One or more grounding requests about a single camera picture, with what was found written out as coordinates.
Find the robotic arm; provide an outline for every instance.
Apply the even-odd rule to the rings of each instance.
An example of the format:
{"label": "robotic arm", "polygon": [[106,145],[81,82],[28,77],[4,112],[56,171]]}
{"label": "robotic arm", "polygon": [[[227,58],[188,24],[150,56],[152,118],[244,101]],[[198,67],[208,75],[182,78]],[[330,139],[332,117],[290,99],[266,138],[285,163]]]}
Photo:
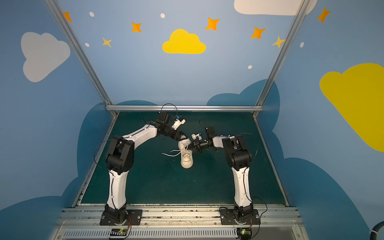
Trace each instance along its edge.
{"label": "robotic arm", "polygon": [[185,119],[176,116],[172,126],[168,125],[171,115],[160,112],[159,118],[144,127],[119,139],[111,140],[107,154],[109,172],[109,197],[101,216],[100,225],[128,225],[125,189],[127,175],[134,162],[135,149],[151,138],[163,134],[176,141],[187,139],[187,135],[177,128]]}
{"label": "robotic arm", "polygon": [[238,223],[245,223],[253,216],[253,203],[249,194],[248,173],[252,157],[248,151],[247,143],[242,135],[224,137],[217,136],[214,128],[206,127],[207,139],[192,135],[194,142],[189,150],[202,152],[203,148],[220,147],[224,149],[227,164],[232,169],[235,180],[234,218]]}

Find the green table surface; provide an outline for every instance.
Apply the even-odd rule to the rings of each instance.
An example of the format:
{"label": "green table surface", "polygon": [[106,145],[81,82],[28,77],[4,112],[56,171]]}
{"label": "green table surface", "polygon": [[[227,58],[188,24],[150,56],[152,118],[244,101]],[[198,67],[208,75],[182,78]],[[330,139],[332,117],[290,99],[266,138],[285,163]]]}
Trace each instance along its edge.
{"label": "green table surface", "polygon": [[[248,148],[256,157],[249,171],[250,195],[260,197],[267,204],[285,204],[283,194],[267,157],[262,140],[251,113],[181,112],[186,123],[178,129],[191,138],[192,133],[203,132],[203,127],[214,126],[217,135],[243,134]],[[158,112],[121,112],[112,129],[110,139],[136,131],[145,122],[154,120]],[[105,158],[109,141],[101,155],[99,165],[106,168]],[[134,164],[127,176],[127,204],[232,204],[235,186],[231,168],[227,165],[223,149],[203,153],[193,152],[193,166],[185,169],[180,155],[168,157],[178,149],[177,142],[158,136],[135,150]],[[81,203],[103,204],[108,199],[109,174],[96,168]],[[254,199],[255,204],[262,203]]]}

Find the star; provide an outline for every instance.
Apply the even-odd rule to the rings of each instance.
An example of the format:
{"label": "star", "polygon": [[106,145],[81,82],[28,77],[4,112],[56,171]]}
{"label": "star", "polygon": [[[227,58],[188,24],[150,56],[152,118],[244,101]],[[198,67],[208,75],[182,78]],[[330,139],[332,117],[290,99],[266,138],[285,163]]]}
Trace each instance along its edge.
{"label": "star", "polygon": [[212,19],[208,18],[208,26],[207,26],[206,30],[213,29],[216,31],[216,25],[219,21],[220,21],[220,19],[212,20]]}
{"label": "star", "polygon": [[140,30],[141,23],[134,24],[133,22],[131,22],[131,24],[133,26],[132,32],[137,31],[137,32],[141,33],[141,30]]}
{"label": "star", "polygon": [[328,14],[330,14],[331,12],[328,12],[327,10],[323,10],[323,12],[321,13],[321,15],[317,18],[317,20],[321,20],[321,23],[324,22],[325,18],[328,16]]}
{"label": "star", "polygon": [[104,38],[103,38],[103,40],[104,40],[103,45],[108,45],[109,47],[111,47],[111,46],[109,45],[109,42],[112,41],[112,40],[107,41],[107,40],[105,40]]}
{"label": "star", "polygon": [[72,19],[70,18],[70,12],[67,12],[67,13],[64,13],[64,16],[65,18],[68,20],[68,21],[72,21]]}
{"label": "star", "polygon": [[262,37],[262,33],[264,32],[265,28],[264,29],[258,29],[257,27],[255,27],[255,32],[253,33],[253,35],[251,36],[251,39],[252,38],[258,38],[260,39]]}
{"label": "star", "polygon": [[279,48],[280,48],[281,43],[284,42],[285,39],[281,40],[281,39],[280,39],[280,36],[278,36],[277,38],[278,38],[278,39],[277,39],[277,42],[274,43],[274,44],[272,44],[272,46],[273,46],[273,45],[277,45],[277,46],[279,46]]}

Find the shoe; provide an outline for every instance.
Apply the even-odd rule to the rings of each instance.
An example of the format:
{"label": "shoe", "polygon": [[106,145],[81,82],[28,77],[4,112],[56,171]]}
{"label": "shoe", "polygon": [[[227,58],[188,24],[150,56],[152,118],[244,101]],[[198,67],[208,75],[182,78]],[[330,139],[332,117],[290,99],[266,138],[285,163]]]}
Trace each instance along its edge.
{"label": "shoe", "polygon": [[183,168],[190,168],[193,165],[192,150],[186,149],[189,144],[191,144],[189,139],[179,141],[179,149],[181,150],[181,166]]}

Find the wall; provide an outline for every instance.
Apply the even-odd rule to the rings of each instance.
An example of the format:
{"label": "wall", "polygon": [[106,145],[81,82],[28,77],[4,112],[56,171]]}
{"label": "wall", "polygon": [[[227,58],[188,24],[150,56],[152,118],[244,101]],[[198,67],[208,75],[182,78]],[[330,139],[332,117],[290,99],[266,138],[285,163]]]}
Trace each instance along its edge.
{"label": "wall", "polygon": [[0,9],[0,235],[47,239],[111,114],[43,0]]}
{"label": "wall", "polygon": [[300,2],[59,0],[112,102],[158,105],[224,105],[266,79]]}
{"label": "wall", "polygon": [[368,239],[383,221],[383,12],[319,0],[257,117],[311,240]]}

